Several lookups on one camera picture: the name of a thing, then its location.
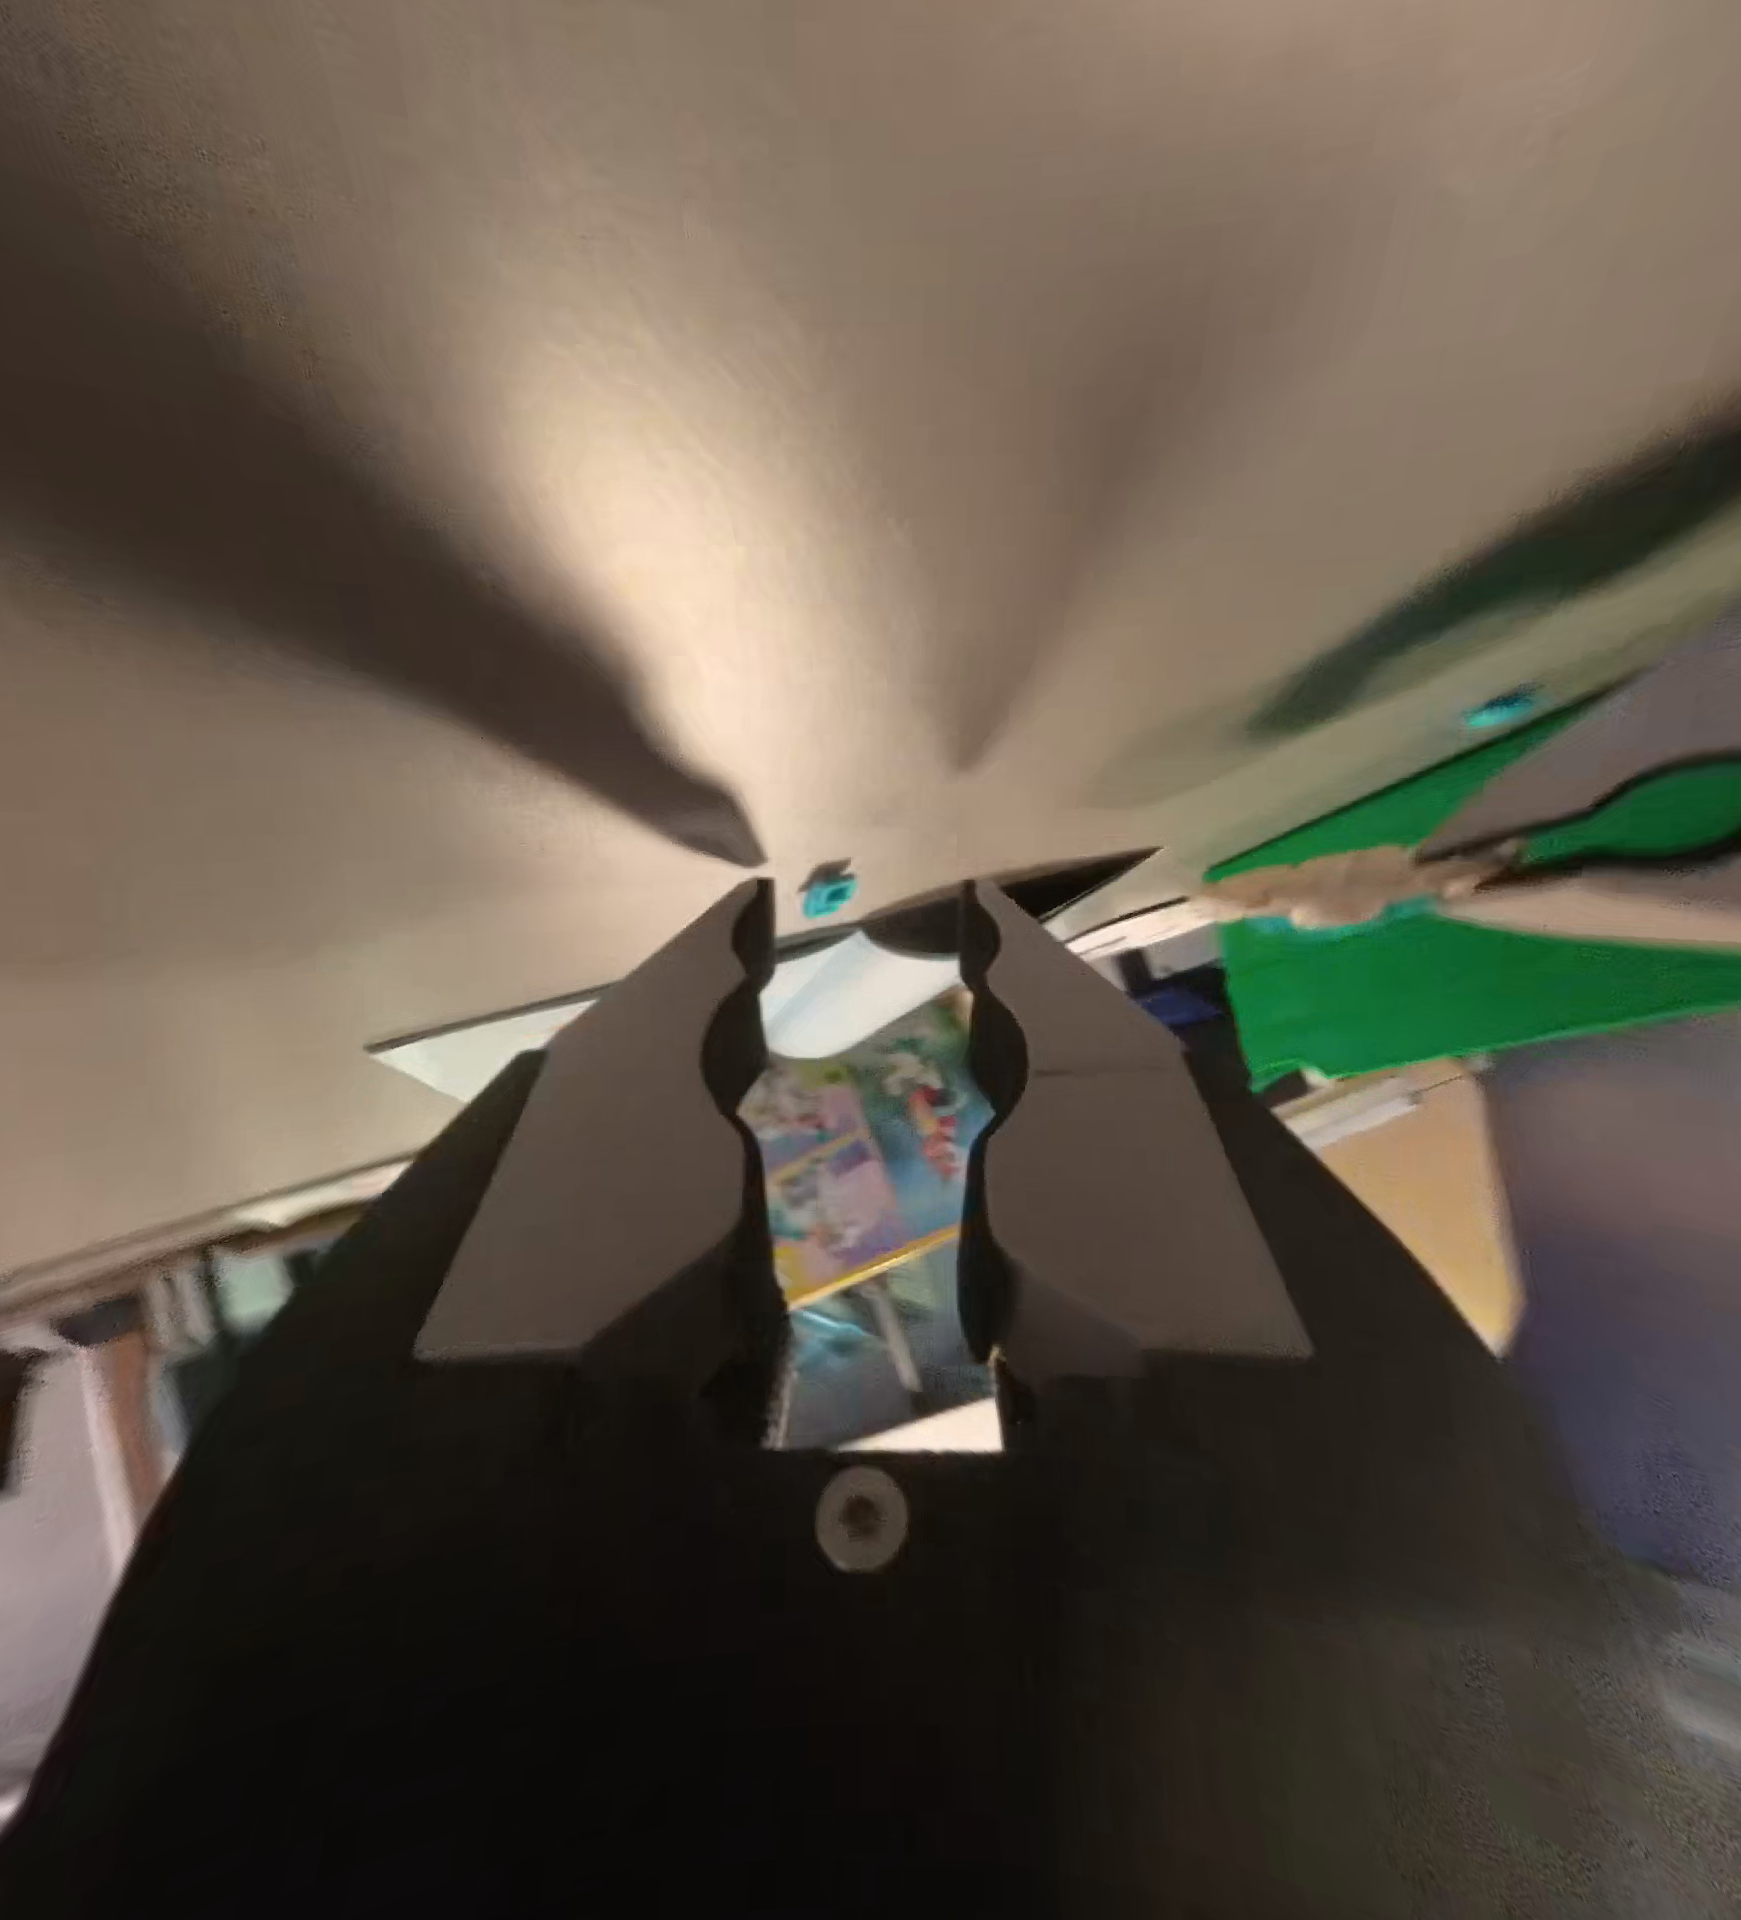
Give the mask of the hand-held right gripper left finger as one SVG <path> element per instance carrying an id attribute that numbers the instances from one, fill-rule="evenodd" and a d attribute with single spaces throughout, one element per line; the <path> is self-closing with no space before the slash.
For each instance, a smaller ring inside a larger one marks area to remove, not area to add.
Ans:
<path id="1" fill-rule="evenodd" d="M 773 886 L 752 876 L 546 1044 L 415 1357 L 539 1360 L 772 1440 L 786 1301 L 737 1111 L 773 967 Z"/>

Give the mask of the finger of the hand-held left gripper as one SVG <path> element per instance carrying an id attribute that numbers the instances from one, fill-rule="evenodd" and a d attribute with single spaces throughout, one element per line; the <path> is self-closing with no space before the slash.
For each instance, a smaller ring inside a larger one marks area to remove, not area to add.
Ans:
<path id="1" fill-rule="evenodd" d="M 1741 763 L 1741 612 L 1728 612 L 1481 784 L 1425 840 L 1455 857 L 1582 821 L 1662 774 Z"/>
<path id="2" fill-rule="evenodd" d="M 1580 861 L 1491 880 L 1467 918 L 1545 940 L 1741 955 L 1741 847 L 1702 859 Z"/>

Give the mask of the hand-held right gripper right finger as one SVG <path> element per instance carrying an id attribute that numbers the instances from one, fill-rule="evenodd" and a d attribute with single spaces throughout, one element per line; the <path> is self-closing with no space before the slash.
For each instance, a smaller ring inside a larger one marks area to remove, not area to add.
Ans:
<path id="1" fill-rule="evenodd" d="M 1007 1407 L 1165 1363 L 1300 1365 L 1314 1345 L 1170 1031 L 1017 904 L 958 912 L 969 1073 L 989 1107 L 958 1314 Z"/>

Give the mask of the round white lego plate assembly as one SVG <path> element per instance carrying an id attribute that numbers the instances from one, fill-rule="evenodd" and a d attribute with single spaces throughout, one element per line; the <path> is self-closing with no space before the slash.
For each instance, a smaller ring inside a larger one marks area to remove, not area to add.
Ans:
<path id="1" fill-rule="evenodd" d="M 1502 859 L 1489 853 L 1424 859 L 1388 845 L 1207 876 L 1195 899 L 1216 923 L 1277 921 L 1318 930 L 1368 925 L 1412 903 L 1459 899 L 1499 871 Z"/>

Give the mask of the yellow lego set box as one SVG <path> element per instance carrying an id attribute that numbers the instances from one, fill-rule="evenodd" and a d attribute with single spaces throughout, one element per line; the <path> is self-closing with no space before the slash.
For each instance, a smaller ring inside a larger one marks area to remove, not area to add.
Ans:
<path id="1" fill-rule="evenodd" d="M 992 1109 L 955 988 L 829 1060 L 773 1060 L 740 1117 L 763 1167 L 787 1308 L 950 1244 Z"/>

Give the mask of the lego instruction booklet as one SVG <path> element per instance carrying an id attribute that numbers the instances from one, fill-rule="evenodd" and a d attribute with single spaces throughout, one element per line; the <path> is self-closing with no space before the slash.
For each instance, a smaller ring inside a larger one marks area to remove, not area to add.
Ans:
<path id="1" fill-rule="evenodd" d="M 953 990 L 960 983 L 958 926 L 958 899 L 947 895 L 859 925 L 782 940 L 761 991 L 770 1051 L 790 1060 L 848 1051 Z M 376 1040 L 364 1056 L 464 1104 L 514 1058 L 551 1044 L 603 993 L 606 988 L 579 990 Z"/>

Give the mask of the green plastic bin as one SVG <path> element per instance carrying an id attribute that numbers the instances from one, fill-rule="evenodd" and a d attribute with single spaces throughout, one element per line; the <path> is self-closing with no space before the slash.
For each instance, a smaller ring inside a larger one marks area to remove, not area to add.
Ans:
<path id="1" fill-rule="evenodd" d="M 1667 857 L 1739 828 L 1741 764 L 1724 764 L 1655 776 L 1547 828 L 1534 857 Z M 1341 1080 L 1741 1008 L 1728 953 L 1555 941 L 1422 904 L 1327 930 L 1245 921 L 1219 948 L 1260 1090 L 1301 1070 Z"/>

